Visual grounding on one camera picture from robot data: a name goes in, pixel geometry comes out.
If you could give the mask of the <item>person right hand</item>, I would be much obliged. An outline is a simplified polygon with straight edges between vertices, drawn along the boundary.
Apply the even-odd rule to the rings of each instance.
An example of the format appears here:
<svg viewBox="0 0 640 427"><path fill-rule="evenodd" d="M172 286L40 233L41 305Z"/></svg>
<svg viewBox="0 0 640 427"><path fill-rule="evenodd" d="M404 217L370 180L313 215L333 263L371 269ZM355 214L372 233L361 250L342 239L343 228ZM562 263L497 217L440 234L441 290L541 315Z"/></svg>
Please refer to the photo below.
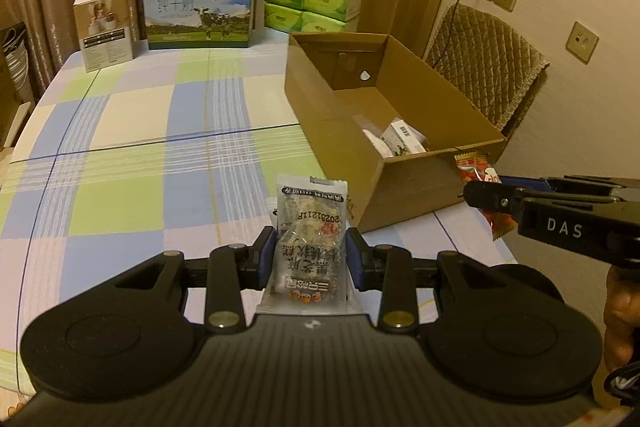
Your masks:
<svg viewBox="0 0 640 427"><path fill-rule="evenodd" d="M634 356L634 332L639 328L639 272L611 267L606 278L604 361L613 372Z"/></svg>

